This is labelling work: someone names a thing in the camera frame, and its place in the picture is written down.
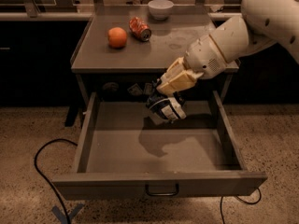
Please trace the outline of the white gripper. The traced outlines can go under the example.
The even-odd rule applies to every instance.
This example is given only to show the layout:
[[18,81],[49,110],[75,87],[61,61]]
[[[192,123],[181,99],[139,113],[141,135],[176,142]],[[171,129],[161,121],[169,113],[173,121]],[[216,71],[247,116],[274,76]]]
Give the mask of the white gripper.
[[161,83],[156,90],[166,96],[185,91],[195,86],[197,80],[211,79],[226,69],[217,45],[209,35],[205,35],[191,43],[184,55],[177,58],[161,76]]

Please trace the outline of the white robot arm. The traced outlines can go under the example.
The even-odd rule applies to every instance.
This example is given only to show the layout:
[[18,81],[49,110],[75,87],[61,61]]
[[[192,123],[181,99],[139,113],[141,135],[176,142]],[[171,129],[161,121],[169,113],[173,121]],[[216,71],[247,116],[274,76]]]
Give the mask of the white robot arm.
[[157,91],[173,96],[275,43],[299,61],[299,1],[242,0],[241,14],[192,42],[158,79]]

